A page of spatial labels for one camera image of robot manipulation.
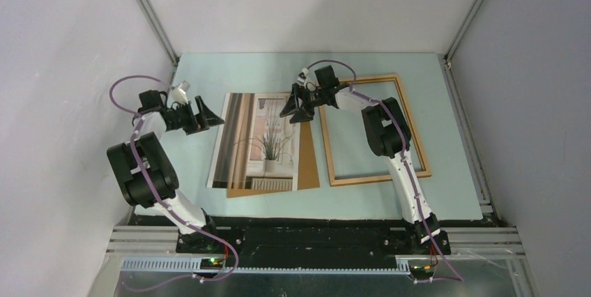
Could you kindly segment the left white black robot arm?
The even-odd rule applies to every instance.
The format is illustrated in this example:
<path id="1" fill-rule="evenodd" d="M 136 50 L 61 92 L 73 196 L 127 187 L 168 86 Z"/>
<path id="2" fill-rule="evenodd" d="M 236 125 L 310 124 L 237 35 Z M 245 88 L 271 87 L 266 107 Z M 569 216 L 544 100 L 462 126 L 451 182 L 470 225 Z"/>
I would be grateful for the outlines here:
<path id="1" fill-rule="evenodd" d="M 179 179 L 160 143 L 173 130 L 197 134 L 224 124 L 197 96 L 194 102 L 166 104 L 167 93 L 149 90 L 139 94 L 141 106 L 134 112 L 131 138 L 107 149 L 107 158 L 124 200 L 131 206 L 152 208 L 178 228 L 180 238 L 202 252 L 213 252 L 220 233 L 212 217 L 193 204 L 180 190 Z"/>

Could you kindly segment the wooden picture frame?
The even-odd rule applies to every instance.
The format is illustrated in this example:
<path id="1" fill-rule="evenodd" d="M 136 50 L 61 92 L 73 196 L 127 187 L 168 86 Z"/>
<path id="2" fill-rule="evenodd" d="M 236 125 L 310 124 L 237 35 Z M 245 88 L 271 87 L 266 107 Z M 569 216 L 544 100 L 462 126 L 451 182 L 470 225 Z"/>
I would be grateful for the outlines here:
<path id="1" fill-rule="evenodd" d="M 375 99 L 396 98 L 409 127 L 411 167 L 420 178 L 432 176 L 420 132 L 415 125 L 407 94 L 397 73 L 359 77 L 354 88 Z M 384 158 L 374 155 L 367 143 L 361 114 L 319 107 L 329 184 L 332 187 L 391 181 Z"/>

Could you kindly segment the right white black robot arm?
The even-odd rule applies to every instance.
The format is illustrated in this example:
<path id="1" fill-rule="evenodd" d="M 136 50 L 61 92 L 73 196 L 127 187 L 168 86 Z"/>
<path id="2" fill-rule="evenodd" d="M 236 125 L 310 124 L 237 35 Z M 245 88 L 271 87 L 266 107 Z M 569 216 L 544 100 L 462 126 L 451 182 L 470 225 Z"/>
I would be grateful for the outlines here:
<path id="1" fill-rule="evenodd" d="M 447 239 L 411 166 L 412 134 L 398 100 L 379 100 L 360 93 L 353 83 L 340 82 L 332 66 L 319 68 L 314 74 L 315 80 L 309 78 L 308 68 L 298 74 L 280 117 L 289 118 L 290 123 L 309 122 L 315 110 L 324 105 L 359 114 L 371 152 L 387 163 L 409 230 L 406 247 L 415 254 L 428 251 L 437 259 L 443 258 L 442 246 Z"/>

